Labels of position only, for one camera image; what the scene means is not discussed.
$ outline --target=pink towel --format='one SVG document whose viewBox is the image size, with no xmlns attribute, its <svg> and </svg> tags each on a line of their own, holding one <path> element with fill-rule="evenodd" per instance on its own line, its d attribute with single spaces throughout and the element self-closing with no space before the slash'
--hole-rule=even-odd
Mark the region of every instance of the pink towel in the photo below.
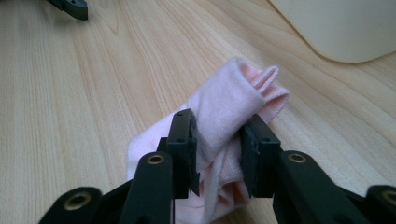
<svg viewBox="0 0 396 224">
<path fill-rule="evenodd" d="M 269 122 L 283 108 L 288 91 L 276 85 L 278 68 L 262 71 L 232 58 L 204 83 L 179 110 L 190 108 L 197 124 L 197 172 L 200 194 L 176 200 L 177 223 L 209 223 L 248 203 L 237 131 L 254 114 Z M 169 132 L 172 113 L 134 137 L 128 148 L 128 179 L 139 159 L 157 149 Z"/>
</svg>

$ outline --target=cloth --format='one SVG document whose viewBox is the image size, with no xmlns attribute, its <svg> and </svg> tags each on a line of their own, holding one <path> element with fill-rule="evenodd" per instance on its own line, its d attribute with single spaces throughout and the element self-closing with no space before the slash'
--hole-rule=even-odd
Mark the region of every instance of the cloth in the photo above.
<svg viewBox="0 0 396 224">
<path fill-rule="evenodd" d="M 262 71 L 231 58 L 177 110 L 190 108 L 196 117 L 201 197 L 191 192 L 189 199 L 176 200 L 176 223 L 209 223 L 249 202 L 237 132 L 254 114 L 269 122 L 283 108 L 288 91 L 274 83 L 277 73 L 276 66 Z M 128 179 L 139 159 L 168 135 L 175 112 L 132 139 Z"/>
</svg>

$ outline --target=white container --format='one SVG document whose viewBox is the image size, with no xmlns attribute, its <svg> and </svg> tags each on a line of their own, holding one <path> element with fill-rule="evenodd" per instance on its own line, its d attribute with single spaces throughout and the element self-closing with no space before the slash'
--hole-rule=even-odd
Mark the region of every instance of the white container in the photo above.
<svg viewBox="0 0 396 224">
<path fill-rule="evenodd" d="M 270 0 L 319 54 L 361 63 L 396 51 L 396 0 Z"/>
</svg>

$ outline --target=table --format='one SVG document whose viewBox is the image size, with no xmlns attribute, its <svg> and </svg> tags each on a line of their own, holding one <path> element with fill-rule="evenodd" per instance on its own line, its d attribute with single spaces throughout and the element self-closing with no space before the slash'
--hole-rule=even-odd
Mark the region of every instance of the table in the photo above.
<svg viewBox="0 0 396 224">
<path fill-rule="evenodd" d="M 364 195 L 396 185 L 396 53 L 337 63 L 267 0 L 89 1 L 76 21 L 45 1 L 0 1 L 0 222 L 37 223 L 63 193 L 126 180 L 129 140 L 232 56 L 277 64 L 290 100 L 270 124 L 285 150 Z M 276 223 L 255 199 L 215 223 Z"/>
</svg>

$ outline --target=wooden surface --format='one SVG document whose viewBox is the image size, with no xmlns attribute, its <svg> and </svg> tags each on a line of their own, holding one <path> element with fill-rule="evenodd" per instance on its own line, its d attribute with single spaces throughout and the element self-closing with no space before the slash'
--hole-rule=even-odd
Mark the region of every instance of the wooden surface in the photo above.
<svg viewBox="0 0 396 224">
<path fill-rule="evenodd" d="M 126 179 L 129 140 L 237 55 L 277 64 L 290 101 L 271 128 L 338 185 L 396 185 L 396 54 L 318 56 L 266 0 L 89 1 L 76 21 L 0 0 L 0 223 L 37 223 L 66 191 Z M 216 223 L 275 223 L 269 200 Z"/>
</svg>

